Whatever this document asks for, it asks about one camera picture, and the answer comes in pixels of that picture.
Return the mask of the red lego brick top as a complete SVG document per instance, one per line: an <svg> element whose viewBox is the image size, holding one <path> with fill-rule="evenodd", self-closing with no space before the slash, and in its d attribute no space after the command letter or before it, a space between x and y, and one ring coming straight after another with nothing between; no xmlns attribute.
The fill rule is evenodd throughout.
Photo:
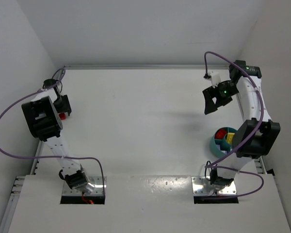
<svg viewBox="0 0 291 233"><path fill-rule="evenodd" d="M226 134L227 134L227 131L225 129L219 129L216 132L214 138L218 139L218 140L222 140L225 137Z"/></svg>

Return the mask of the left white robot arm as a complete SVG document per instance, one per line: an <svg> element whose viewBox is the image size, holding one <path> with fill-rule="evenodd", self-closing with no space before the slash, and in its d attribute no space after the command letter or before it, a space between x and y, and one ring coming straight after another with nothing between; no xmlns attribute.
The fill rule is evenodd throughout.
<svg viewBox="0 0 291 233"><path fill-rule="evenodd" d="M43 83L48 90L38 94L30 102L21 105L29 130L49 147L61 166L61 176L70 189L86 193L88 178L84 168L76 159L63 136L60 114L71 114L67 95L61 95L58 86L51 87L56 81L46 79Z"/></svg>

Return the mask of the long yellow lego brick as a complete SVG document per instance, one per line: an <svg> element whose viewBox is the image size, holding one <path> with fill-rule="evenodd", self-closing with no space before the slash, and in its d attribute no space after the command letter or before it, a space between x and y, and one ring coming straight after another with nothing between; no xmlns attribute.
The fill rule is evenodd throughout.
<svg viewBox="0 0 291 233"><path fill-rule="evenodd" d="M229 144L232 144L234 135L235 135L235 133L227 133L225 136L226 142Z"/></svg>

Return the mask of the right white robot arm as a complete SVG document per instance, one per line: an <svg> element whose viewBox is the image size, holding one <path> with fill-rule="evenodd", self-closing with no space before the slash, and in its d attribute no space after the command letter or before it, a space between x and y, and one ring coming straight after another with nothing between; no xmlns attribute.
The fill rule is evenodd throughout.
<svg viewBox="0 0 291 233"><path fill-rule="evenodd" d="M259 67L236 60L229 66L229 80L222 81L218 73L208 70L204 78L211 81L211 86L203 90L204 113L217 111L236 96L243 119L232 138L232 149L205 167L210 169L210 184L223 189L231 185L236 174L250 161L269 153L281 128L264 105Z"/></svg>

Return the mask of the small red lego brick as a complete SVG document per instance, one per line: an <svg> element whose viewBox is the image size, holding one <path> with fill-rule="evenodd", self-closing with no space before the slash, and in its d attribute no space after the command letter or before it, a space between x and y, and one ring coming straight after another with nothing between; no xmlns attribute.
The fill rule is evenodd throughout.
<svg viewBox="0 0 291 233"><path fill-rule="evenodd" d="M66 119L66 114L65 113L60 113L59 117L61 120L65 120Z"/></svg>

